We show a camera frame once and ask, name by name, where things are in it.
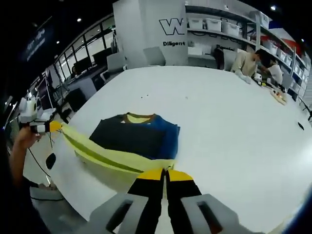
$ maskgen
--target desk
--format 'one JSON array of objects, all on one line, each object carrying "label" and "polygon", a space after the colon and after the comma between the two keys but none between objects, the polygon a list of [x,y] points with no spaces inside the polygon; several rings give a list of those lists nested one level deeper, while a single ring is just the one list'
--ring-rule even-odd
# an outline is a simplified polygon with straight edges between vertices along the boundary
[{"label": "desk", "polygon": [[[191,175],[203,194],[234,210],[252,231],[281,223],[311,183],[312,128],[297,103],[288,96],[283,106],[267,88],[234,73],[178,66],[127,70],[93,95],[70,125],[90,136],[101,119],[126,112],[157,113],[181,126],[175,169]],[[89,220],[116,191],[86,169],[61,137],[54,153],[52,180]],[[170,233],[169,221],[158,226],[156,233]]]}]

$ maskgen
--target yellow cloth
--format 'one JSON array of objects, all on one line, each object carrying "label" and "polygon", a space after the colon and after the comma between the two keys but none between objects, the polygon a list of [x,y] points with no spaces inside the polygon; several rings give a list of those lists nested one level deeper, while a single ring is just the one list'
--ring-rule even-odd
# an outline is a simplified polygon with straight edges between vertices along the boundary
[{"label": "yellow cloth", "polygon": [[253,54],[249,52],[237,53],[231,72],[241,70],[243,75],[251,77],[257,71],[257,65],[252,56]]},{"label": "yellow cloth", "polygon": [[175,162],[173,159],[150,160],[133,153],[104,149],[66,124],[63,124],[62,131],[66,142],[79,157],[114,170],[140,174],[146,170],[172,168]]}]

